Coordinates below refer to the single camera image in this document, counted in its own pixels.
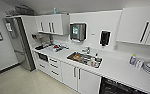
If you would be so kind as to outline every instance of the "lower cabinet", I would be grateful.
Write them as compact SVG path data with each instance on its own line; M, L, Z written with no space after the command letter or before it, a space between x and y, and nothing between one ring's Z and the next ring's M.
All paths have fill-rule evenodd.
M78 92L81 94L99 94L101 77L82 69L78 69L78 73Z
M38 58L35 54L36 68L64 83L81 94L99 94L101 77L48 57L48 62Z
M41 59L37 59L36 60L36 65L37 65L37 68L39 70L41 70L42 72L45 72L46 74L50 75L50 70L49 70L49 63L44 61L44 60L41 60Z
M61 62L63 83L81 94L99 94L101 77Z
M63 83L77 91L77 68L61 62Z
M56 80L62 82L62 72L60 67L60 61L51 57L48 57L50 66L50 76Z

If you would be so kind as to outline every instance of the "dishwasher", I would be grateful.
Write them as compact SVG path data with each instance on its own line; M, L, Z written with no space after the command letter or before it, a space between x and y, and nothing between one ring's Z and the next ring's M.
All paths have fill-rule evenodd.
M116 81L102 77L99 94L147 94Z

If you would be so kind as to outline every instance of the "microwave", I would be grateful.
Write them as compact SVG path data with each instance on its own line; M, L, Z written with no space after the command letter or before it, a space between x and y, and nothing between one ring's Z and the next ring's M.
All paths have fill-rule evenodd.
M47 56L47 55L38 53L38 56L39 56L39 58L40 58L41 60L44 60L44 61L47 61L47 62L48 62L48 56Z

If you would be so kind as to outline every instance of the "cabinet handle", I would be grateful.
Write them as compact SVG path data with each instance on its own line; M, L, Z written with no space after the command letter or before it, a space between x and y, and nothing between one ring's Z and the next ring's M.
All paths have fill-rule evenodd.
M76 77L76 67L74 67L74 77Z
M58 66L55 66L55 65L53 65L53 64L51 64L51 66L53 66L53 67L55 67L55 68L58 68Z
M49 29L50 29L50 32L52 32L52 31L51 31L51 26L50 26L50 23L49 23Z
M41 65L41 64L39 64L41 67L43 67L43 68L45 68L45 66L43 66L43 65Z
M42 31L44 31L44 29L43 29L43 25L42 25L42 22L41 22L41 29L42 29Z
M144 38L144 35L145 35L146 31L147 31L148 25L149 25L149 22L146 23L146 27L144 28L144 32L143 32L143 35L141 37L140 43L143 41L143 38Z
M80 69L79 69L79 79L80 79Z
M55 31L54 31L54 27L53 27L53 23L52 23L52 29L53 29L53 33L55 33Z
M55 61L55 60L52 60L52 59L49 59L50 61L53 61L53 62L57 62L57 61Z
M59 74L57 74L56 72L54 72L54 71L52 71L52 73L54 73L54 74L56 74L56 75L59 75Z

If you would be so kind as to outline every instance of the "paper towel dispenser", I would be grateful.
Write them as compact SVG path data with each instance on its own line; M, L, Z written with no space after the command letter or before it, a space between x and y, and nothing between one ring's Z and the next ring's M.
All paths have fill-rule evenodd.
M86 39L86 24L73 23L70 24L70 39L83 41Z

